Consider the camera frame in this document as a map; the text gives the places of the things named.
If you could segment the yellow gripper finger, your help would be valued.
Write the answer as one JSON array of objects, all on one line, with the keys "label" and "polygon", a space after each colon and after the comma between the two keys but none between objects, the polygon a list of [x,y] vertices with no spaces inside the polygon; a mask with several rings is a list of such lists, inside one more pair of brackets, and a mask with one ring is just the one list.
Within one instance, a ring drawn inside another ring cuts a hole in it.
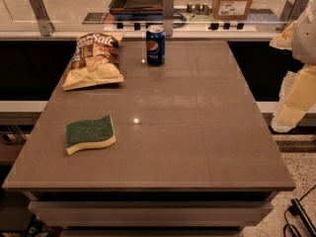
[{"label": "yellow gripper finger", "polygon": [[292,50],[291,42],[296,21],[288,25],[278,36],[270,41],[270,47],[276,49]]},{"label": "yellow gripper finger", "polygon": [[316,65],[305,64],[298,72],[288,71],[278,96],[271,127],[276,132],[289,132],[316,105]]}]

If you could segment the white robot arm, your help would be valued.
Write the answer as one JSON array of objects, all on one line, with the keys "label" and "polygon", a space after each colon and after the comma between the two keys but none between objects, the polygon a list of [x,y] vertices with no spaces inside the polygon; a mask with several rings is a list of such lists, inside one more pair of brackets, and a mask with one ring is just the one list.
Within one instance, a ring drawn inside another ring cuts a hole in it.
[{"label": "white robot arm", "polygon": [[310,0],[270,46],[290,50],[303,63],[298,72],[288,71],[284,76],[271,122],[274,131],[289,132],[316,104],[316,0]]}]

